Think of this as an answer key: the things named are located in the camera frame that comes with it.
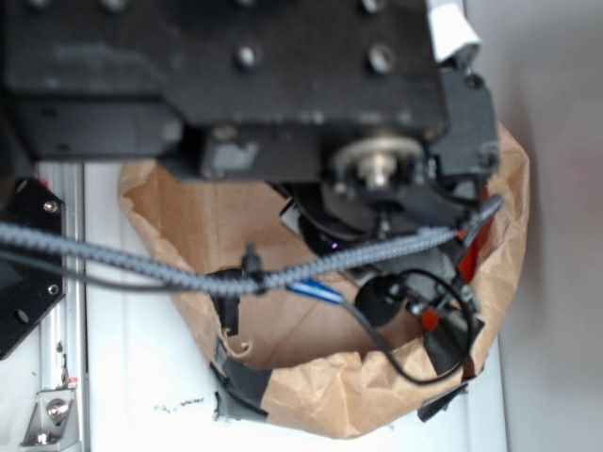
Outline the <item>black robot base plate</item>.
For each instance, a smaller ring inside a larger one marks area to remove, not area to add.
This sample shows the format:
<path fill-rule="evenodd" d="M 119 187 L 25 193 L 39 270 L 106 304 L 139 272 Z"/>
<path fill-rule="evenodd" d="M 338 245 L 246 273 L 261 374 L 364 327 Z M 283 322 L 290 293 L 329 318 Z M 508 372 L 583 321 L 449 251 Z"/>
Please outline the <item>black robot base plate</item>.
<path fill-rule="evenodd" d="M 37 178 L 19 180 L 1 219 L 46 233 L 63 233 L 63 201 Z M 64 295 L 63 278 L 1 260 L 1 358 L 5 360 Z"/>

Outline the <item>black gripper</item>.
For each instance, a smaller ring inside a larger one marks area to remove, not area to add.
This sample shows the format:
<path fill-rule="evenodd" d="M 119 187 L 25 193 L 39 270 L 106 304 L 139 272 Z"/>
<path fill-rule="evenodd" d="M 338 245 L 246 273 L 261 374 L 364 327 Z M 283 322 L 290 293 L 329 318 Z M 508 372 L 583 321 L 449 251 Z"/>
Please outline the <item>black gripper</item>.
<path fill-rule="evenodd" d="M 428 1 L 5 1 L 1 178 L 153 159 L 280 187 L 343 240 L 478 219 L 492 98 Z"/>

